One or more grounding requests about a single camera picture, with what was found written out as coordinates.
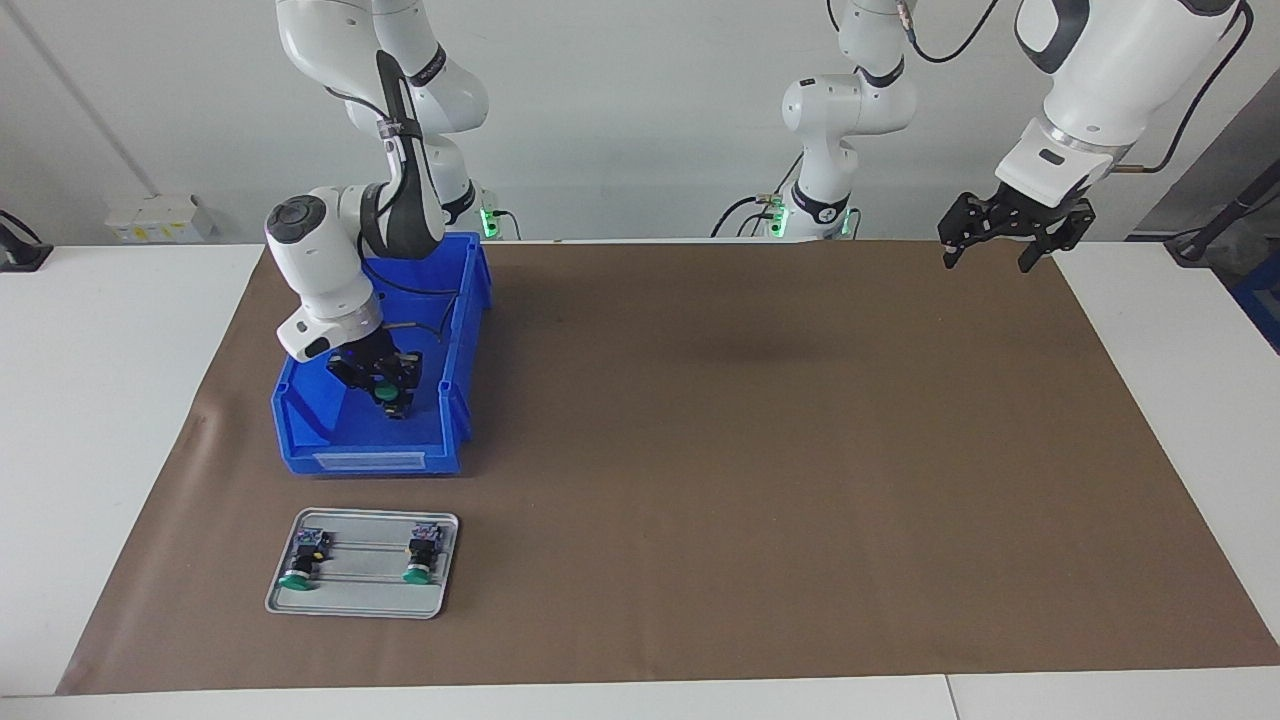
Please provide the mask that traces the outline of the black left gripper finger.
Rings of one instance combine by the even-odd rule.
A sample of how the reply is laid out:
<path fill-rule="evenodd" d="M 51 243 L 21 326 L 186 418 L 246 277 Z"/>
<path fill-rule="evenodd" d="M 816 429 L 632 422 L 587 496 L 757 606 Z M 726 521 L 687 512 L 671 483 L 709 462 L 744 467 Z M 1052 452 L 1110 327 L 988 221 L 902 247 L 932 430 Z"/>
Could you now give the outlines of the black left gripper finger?
<path fill-rule="evenodd" d="M 1030 241 L 1018 259 L 1020 273 L 1030 273 L 1042 258 L 1053 252 L 1075 249 L 1094 219 L 1091 200 L 1076 200 L 1061 217 L 1029 220 Z"/>
<path fill-rule="evenodd" d="M 963 254 L 989 240 L 989 204 L 974 193 L 960 193 L 938 222 L 943 265 L 954 269 Z"/>

